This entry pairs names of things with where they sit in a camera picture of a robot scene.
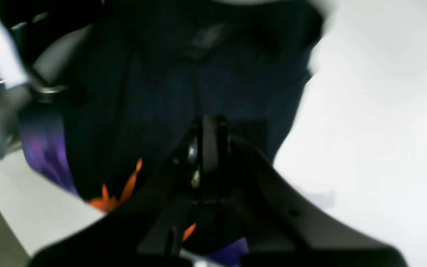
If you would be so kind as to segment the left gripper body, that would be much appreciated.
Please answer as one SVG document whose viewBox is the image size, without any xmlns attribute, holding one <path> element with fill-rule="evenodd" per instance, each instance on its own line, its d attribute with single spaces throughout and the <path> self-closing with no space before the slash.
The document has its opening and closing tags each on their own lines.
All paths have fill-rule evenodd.
<svg viewBox="0 0 427 267">
<path fill-rule="evenodd" d="M 0 159 L 27 105 L 81 97 L 73 72 L 98 17 L 98 0 L 0 0 Z"/>
</svg>

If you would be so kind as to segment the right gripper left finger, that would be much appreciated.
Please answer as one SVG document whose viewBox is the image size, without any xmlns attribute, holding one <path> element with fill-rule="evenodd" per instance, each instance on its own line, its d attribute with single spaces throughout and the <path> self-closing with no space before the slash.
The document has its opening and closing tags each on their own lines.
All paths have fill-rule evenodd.
<svg viewBox="0 0 427 267">
<path fill-rule="evenodd" d="M 134 196 L 96 223 L 41 250 L 31 267 L 193 267 L 184 231 L 214 201 L 214 116 L 185 138 Z"/>
</svg>

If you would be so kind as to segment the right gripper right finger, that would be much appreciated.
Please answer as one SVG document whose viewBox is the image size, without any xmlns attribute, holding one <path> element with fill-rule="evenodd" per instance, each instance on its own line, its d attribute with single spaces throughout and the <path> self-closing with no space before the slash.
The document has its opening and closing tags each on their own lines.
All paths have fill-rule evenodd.
<svg viewBox="0 0 427 267">
<path fill-rule="evenodd" d="M 203 117 L 203 204 L 239 217 L 243 267 L 406 267 L 393 246 L 324 213 L 293 189 L 223 116 Z"/>
</svg>

